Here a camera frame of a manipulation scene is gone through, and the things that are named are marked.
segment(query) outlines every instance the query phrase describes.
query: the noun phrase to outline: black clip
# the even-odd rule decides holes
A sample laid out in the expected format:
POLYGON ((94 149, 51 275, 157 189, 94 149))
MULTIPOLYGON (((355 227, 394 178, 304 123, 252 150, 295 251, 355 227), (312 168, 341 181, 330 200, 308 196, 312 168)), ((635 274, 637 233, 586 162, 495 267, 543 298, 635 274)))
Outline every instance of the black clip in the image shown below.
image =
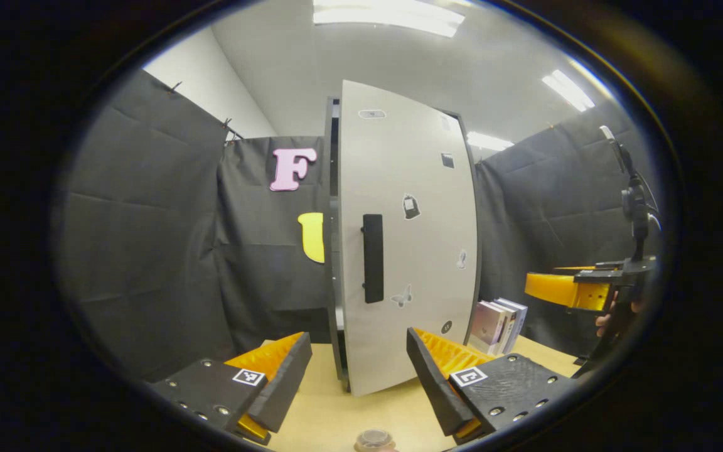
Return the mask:
POLYGON ((175 89, 178 89, 178 86, 180 86, 181 83, 183 83, 183 82, 178 81, 178 84, 175 85, 175 86, 172 86, 172 89, 169 89, 169 91, 167 91, 166 93, 167 93, 167 94, 174 94, 174 90, 175 90, 175 89))

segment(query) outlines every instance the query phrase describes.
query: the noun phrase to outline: cable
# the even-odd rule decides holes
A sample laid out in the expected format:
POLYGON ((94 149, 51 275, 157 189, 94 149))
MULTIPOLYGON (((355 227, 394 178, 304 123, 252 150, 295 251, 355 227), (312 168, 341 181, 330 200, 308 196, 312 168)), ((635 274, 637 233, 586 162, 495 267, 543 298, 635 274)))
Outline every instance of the cable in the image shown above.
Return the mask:
POLYGON ((646 182, 645 178, 643 178, 643 175, 641 175, 640 172, 637 171, 637 169, 635 170, 635 174, 638 175, 638 177, 640 178, 640 181, 643 182, 643 185, 646 186, 646 190, 649 191, 649 196, 651 197, 651 202, 653 202, 655 204, 655 210, 660 209, 660 204, 657 204, 657 200, 655 200, 655 194, 651 192, 651 188, 650 188, 649 184, 646 182))
POLYGON ((663 228, 660 226, 660 221, 657 220, 657 217, 655 217, 652 214, 648 214, 648 215, 649 215, 649 218, 651 218, 651 220, 654 220, 655 223, 657 223, 657 229, 660 229, 660 232, 663 232, 663 228))

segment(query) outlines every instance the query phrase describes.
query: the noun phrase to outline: wooden table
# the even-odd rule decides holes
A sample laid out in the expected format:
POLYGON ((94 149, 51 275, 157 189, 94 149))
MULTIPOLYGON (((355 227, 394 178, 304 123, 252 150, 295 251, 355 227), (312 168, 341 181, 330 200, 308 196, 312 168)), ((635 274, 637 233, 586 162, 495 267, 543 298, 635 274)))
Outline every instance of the wooden table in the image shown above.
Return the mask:
MULTIPOLYGON (((455 446, 442 435, 434 410, 417 378, 364 397, 344 392, 336 379, 330 344, 312 344, 313 355, 281 431, 267 447, 280 452, 353 452, 366 429, 392 434, 401 452, 437 452, 455 446)), ((579 369, 576 358, 519 336, 514 353, 566 377, 579 369)))

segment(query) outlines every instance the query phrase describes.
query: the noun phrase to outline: cabinet door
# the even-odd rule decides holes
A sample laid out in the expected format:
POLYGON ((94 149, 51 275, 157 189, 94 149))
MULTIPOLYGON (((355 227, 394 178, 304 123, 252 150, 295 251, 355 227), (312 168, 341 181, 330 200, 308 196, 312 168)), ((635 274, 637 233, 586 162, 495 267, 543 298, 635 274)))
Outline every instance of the cabinet door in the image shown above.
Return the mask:
POLYGON ((350 389, 361 396, 415 377, 408 327, 465 340, 476 290, 476 200, 459 121, 347 80, 340 106, 341 300, 350 389), (380 235, 362 232, 364 215, 373 215, 373 226, 381 215, 380 235), (380 287, 365 281, 365 264, 373 280, 383 266, 381 297, 370 299, 380 287))

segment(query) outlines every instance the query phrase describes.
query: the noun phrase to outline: fluorescent light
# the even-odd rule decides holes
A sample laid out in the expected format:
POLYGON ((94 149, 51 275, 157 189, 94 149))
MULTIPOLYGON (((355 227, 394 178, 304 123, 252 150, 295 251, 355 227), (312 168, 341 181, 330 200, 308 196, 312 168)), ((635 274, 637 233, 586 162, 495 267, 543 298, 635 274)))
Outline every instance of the fluorescent light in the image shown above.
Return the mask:
POLYGON ((493 151, 504 151, 514 143, 490 135, 479 134, 479 132, 468 132, 468 144, 470 146, 486 147, 493 151))
POLYGON ((579 71, 579 73, 582 74, 582 76, 585 77, 587 81, 593 83, 593 86, 595 86, 602 95, 604 95, 608 99, 612 99, 612 93, 610 92, 608 87, 604 86, 604 83, 597 79, 592 72, 588 71, 585 66, 582 66, 582 64, 579 64, 574 60, 570 61, 570 65, 573 66, 574 69, 579 71))
POLYGON ((575 109, 580 112, 586 109, 592 109, 595 104, 590 97, 585 94, 585 91, 579 88, 567 75, 563 74, 562 71, 551 72, 551 75, 543 77, 543 83, 548 85, 551 89, 557 92, 568 101, 569 104, 573 105, 575 109))
POLYGON ((464 15, 417 0, 314 0, 314 23, 381 23, 453 37, 464 15))

